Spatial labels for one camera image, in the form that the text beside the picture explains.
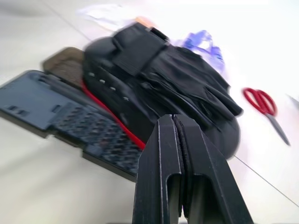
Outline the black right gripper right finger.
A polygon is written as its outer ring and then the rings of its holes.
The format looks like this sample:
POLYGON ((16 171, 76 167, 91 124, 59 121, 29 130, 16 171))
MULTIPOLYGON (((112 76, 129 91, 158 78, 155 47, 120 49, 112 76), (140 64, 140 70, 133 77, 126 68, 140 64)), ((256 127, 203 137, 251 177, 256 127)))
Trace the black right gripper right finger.
POLYGON ((183 210, 188 224, 254 224, 227 160, 191 118, 174 122, 185 169, 183 210))

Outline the black and red boxing pad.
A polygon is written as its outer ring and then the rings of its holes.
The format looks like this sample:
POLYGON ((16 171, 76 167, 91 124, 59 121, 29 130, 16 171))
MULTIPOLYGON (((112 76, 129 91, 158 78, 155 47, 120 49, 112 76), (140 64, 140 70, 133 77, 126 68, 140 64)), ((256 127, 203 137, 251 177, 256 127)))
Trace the black and red boxing pad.
POLYGON ((134 23, 97 39, 83 52, 83 88, 140 148, 166 114, 194 119, 230 158, 236 152, 242 108, 229 84, 201 56, 174 46, 155 28, 134 23))

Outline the red handled scissors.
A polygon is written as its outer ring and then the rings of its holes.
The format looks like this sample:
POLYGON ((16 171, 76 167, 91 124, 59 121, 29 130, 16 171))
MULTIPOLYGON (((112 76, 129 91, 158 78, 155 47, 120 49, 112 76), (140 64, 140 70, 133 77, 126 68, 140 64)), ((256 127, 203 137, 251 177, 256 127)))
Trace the red handled scissors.
POLYGON ((263 114, 265 117, 269 119, 272 126, 278 133, 278 135, 281 137, 281 139, 284 141, 284 143, 288 146, 290 146, 290 142, 284 133, 282 127, 280 124, 276 121, 275 116, 277 115, 277 106, 274 102, 274 100, 264 91, 262 90, 256 90, 252 88, 244 88, 242 90, 243 96, 246 98, 246 100, 261 114, 263 114))

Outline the purple tissue pack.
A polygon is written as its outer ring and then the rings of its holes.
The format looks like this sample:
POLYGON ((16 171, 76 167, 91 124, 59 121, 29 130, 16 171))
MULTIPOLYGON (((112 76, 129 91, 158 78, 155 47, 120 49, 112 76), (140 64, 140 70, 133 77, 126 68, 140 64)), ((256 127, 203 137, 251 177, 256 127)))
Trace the purple tissue pack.
POLYGON ((225 63, 221 49, 214 45, 212 36, 206 30, 190 33, 180 46, 200 55, 220 74, 224 71, 225 63))

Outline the black plastic case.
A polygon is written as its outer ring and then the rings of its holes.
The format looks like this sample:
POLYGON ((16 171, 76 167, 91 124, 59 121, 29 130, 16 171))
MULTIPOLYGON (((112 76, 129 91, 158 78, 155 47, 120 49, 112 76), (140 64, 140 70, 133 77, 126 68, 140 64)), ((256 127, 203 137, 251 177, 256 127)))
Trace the black plastic case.
POLYGON ((135 181, 141 151, 82 89, 83 52, 68 47, 0 87, 0 116, 82 150, 83 158, 135 181))

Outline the clear plastic bag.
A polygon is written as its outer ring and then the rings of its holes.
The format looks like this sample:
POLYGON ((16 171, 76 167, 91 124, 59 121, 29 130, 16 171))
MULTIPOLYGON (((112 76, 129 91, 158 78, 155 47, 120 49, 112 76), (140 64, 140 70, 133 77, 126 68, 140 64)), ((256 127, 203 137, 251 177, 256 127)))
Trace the clear plastic bag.
POLYGON ((133 23, 137 17, 135 10, 119 4, 92 5, 78 10, 78 14, 108 31, 125 27, 133 23))

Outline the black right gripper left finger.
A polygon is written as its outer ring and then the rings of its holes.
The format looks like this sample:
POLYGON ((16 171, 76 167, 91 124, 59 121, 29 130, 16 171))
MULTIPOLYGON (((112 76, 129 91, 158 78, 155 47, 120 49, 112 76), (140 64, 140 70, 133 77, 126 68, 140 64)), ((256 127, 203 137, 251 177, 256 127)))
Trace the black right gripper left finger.
POLYGON ((184 176, 178 131, 164 115, 139 158, 132 224, 178 224, 184 176))

